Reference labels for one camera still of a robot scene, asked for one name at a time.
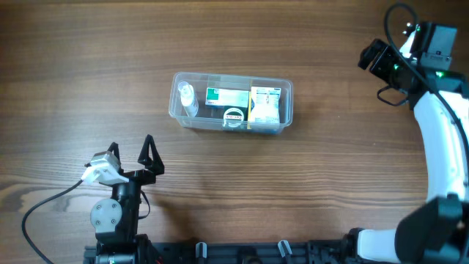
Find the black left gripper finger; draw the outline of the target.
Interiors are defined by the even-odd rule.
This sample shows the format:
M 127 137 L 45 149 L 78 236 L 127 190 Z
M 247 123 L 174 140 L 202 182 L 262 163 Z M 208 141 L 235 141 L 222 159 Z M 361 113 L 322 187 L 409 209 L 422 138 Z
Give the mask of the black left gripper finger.
M 163 175 L 165 166 L 158 154 L 153 137 L 147 134 L 142 146 L 138 163 L 143 165 L 146 170 L 151 171 L 155 175 Z
M 112 142 L 106 151 L 110 157 L 115 161 L 120 161 L 119 157 L 119 145 L 116 142 Z

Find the white bottle clear cap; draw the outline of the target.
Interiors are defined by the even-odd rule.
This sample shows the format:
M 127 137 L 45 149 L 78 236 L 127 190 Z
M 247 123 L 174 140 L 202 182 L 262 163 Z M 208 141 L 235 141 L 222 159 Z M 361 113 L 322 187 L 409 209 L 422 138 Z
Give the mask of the white bottle clear cap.
M 178 84 L 178 91 L 182 107 L 189 117 L 195 117 L 199 111 L 199 102 L 195 90 L 187 81 L 182 81 Z

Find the white green medicine box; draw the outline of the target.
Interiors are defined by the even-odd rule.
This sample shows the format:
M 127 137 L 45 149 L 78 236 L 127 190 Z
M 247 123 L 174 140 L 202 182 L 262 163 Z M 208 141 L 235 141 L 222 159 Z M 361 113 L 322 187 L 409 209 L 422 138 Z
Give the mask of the white green medicine box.
M 247 108 L 249 100 L 249 91 L 220 89 L 208 87 L 206 91 L 206 106 L 234 106 Z

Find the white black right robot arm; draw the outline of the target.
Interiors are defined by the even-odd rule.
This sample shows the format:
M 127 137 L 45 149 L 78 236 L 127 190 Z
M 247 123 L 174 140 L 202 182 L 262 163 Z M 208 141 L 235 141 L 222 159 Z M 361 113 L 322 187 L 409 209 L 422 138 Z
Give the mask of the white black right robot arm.
M 405 95 L 424 142 L 426 202 L 395 229 L 354 229 L 341 258 L 357 263 L 468 262 L 468 84 L 450 71 L 457 29 L 432 22 L 406 25 L 407 41 L 375 39 L 359 67 Z

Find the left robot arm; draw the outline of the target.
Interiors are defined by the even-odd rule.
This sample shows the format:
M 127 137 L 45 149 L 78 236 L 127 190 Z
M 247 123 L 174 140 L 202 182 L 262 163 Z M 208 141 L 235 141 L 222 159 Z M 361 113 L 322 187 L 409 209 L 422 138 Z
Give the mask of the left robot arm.
M 105 152 L 96 153 L 81 179 L 85 183 L 97 182 L 112 188 L 111 197 L 98 201 L 90 213 L 97 244 L 86 247 L 85 263 L 163 263 L 158 250 L 145 234 L 138 234 L 142 200 L 147 200 L 142 186 L 154 184 L 165 166 L 158 154 L 154 139 L 147 135 L 138 163 L 144 168 L 125 172 L 122 168 L 119 147 L 112 143 Z

